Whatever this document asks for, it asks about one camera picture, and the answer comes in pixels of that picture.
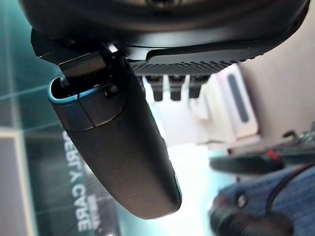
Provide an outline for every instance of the blue jeans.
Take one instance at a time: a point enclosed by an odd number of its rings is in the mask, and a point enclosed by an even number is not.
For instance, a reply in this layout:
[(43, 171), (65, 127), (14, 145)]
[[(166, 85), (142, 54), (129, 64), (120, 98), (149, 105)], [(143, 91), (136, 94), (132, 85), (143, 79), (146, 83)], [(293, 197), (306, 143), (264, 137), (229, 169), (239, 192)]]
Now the blue jeans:
[[(220, 191), (235, 206), (237, 199), (244, 195), (247, 199), (242, 211), (263, 216), (267, 198), (274, 187), (298, 167), (285, 169), (262, 176), (253, 181), (241, 182)], [(294, 224), (294, 236), (315, 235), (315, 167), (293, 179), (276, 197), (273, 211), (286, 215)]]

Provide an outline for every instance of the black handle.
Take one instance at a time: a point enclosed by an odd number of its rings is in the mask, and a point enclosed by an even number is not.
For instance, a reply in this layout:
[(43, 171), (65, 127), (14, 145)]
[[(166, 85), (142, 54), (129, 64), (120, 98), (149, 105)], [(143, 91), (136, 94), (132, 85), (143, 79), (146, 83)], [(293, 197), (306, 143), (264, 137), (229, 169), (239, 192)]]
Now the black handle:
[(125, 61), (113, 62), (109, 81), (78, 95), (63, 97), (59, 84), (51, 83), (50, 101), (110, 194), (143, 219), (177, 211), (181, 194), (165, 142)]

